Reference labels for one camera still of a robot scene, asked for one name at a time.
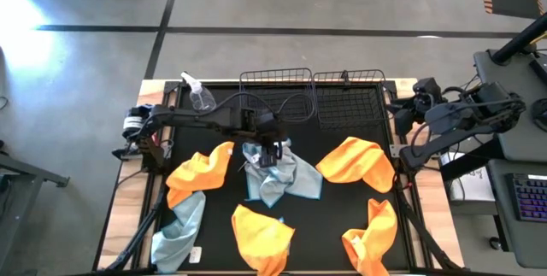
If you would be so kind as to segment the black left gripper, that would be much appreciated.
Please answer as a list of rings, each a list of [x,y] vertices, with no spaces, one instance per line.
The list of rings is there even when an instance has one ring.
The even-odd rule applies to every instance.
[[[260,167],[272,167],[274,156],[281,159],[283,155],[283,141],[286,140],[286,130],[283,122],[272,113],[258,115],[255,118],[256,140],[264,144],[260,148]]]

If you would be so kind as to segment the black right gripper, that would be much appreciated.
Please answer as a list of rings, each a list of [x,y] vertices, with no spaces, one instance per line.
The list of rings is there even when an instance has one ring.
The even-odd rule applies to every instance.
[[[406,136],[413,128],[413,124],[423,123],[423,113],[414,109],[402,109],[401,104],[389,103],[385,108],[387,119],[394,119],[395,133],[398,136]]]

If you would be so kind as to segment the grey-blue microfiber towel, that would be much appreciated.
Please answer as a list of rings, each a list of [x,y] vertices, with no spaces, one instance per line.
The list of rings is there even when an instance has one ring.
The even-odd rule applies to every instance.
[[[176,272],[191,253],[205,204],[205,194],[194,192],[174,207],[176,219],[153,235],[150,259],[159,273]]]
[[[319,200],[322,174],[291,151],[291,140],[282,142],[282,157],[272,167],[259,166],[261,146],[243,143],[248,201],[262,201],[272,208],[284,194]]]

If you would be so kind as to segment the orange microfiber towel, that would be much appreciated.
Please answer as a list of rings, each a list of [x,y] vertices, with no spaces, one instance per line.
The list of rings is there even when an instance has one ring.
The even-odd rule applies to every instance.
[[[331,183],[362,180],[380,193],[392,188],[395,176],[395,170],[381,147],[375,142],[356,137],[347,137],[315,168]]]
[[[361,276],[389,276],[382,263],[397,235],[397,215],[389,201],[368,200],[368,227],[349,229],[341,237],[353,268]]]
[[[222,187],[234,145],[231,141],[219,144],[209,156],[196,152],[175,168],[166,180],[168,207],[174,209],[194,192]]]
[[[295,229],[243,205],[236,207],[231,222],[238,252],[247,265],[257,276],[280,276]]]

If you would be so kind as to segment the clear plastic spray bottle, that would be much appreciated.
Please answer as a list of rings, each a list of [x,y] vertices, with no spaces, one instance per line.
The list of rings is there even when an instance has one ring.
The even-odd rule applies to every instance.
[[[214,96],[201,81],[193,78],[187,72],[182,72],[180,76],[190,87],[189,98],[195,110],[210,111],[216,107]]]

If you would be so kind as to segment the black table mat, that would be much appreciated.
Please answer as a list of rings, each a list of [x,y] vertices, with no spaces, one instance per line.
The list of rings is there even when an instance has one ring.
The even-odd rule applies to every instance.
[[[364,132],[353,132],[351,129],[323,132],[316,119],[305,125],[287,127],[294,147],[292,150],[311,165],[319,162],[349,135],[364,134],[365,139],[379,141],[384,148],[384,144],[387,143],[384,129],[380,126],[373,128],[373,131]],[[208,155],[215,146],[227,140],[230,139],[211,130],[177,128],[174,132],[172,168],[190,159],[195,152]],[[219,189],[204,191],[206,203],[203,220],[194,243],[194,246],[202,248],[199,262],[189,263],[187,258],[176,272],[256,275],[238,253],[233,234],[231,216],[238,204],[276,219],[283,218],[288,226],[295,229],[286,271],[304,271],[312,274],[355,272],[345,253],[341,236],[348,229],[364,229],[368,226],[367,203],[370,198],[379,202],[389,200],[397,210],[397,200],[393,192],[378,193],[362,181],[332,184],[324,180],[320,200],[285,194],[272,208],[268,208],[262,201],[247,201],[245,172],[239,171],[244,162],[241,151],[243,139],[237,138],[234,141],[235,149],[228,165],[224,185]],[[399,227],[394,244],[382,258],[390,272],[408,271],[409,255],[406,242]]]

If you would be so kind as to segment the grey desk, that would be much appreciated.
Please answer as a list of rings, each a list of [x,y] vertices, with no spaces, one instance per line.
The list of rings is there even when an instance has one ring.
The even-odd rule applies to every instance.
[[[547,98],[547,85],[533,72],[534,56],[518,54],[506,65],[496,64],[486,51],[473,55],[482,82],[497,82],[506,91],[518,94],[526,104],[518,123],[511,130],[498,134],[504,156],[510,161],[547,162],[547,132],[532,120],[532,105]]]

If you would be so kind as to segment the white box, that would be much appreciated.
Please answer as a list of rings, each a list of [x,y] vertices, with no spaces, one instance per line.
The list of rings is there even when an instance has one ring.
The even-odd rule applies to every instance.
[[[447,190],[451,201],[495,202],[486,167],[480,167],[452,180],[448,183]]]

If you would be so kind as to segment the black desk pole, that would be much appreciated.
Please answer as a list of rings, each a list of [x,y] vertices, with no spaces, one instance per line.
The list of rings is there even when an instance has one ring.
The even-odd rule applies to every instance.
[[[547,12],[537,18],[531,25],[518,33],[500,50],[490,54],[496,64],[504,64],[513,55],[525,49],[530,44],[536,44],[547,33]]]

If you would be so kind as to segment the black backlit keyboard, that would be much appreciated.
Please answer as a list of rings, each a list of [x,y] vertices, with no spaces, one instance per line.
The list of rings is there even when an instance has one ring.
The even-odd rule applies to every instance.
[[[506,182],[516,218],[547,223],[547,175],[509,173]]]

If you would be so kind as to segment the grey metal stand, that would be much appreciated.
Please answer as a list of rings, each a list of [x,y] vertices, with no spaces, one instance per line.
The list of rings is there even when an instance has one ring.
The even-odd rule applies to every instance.
[[[44,182],[66,187],[69,177],[52,173],[0,153],[0,276]]]

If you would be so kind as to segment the black frame strut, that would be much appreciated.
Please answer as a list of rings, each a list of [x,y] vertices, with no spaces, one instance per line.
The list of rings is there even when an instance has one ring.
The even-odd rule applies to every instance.
[[[394,178],[393,188],[397,200],[399,201],[399,210],[403,217],[410,222],[411,226],[417,232],[418,238],[421,242],[422,250],[424,252],[424,261],[426,266],[415,267],[415,270],[432,272],[433,270],[435,270],[435,267],[432,264],[432,258],[434,258],[439,265],[440,271],[465,271],[465,268],[458,266],[448,257],[448,255],[440,248],[438,243],[435,241],[432,234],[426,229],[423,221],[414,212],[412,206],[407,201],[404,193],[403,184],[397,176]]]
[[[125,272],[149,273],[149,267],[141,268],[140,259],[144,240],[148,231],[157,223],[161,211],[166,204],[166,189],[164,183],[160,183],[156,201],[153,203],[149,213],[140,221],[137,231],[130,238],[123,251],[116,257],[113,263],[104,268],[106,274],[115,276],[122,275]]]

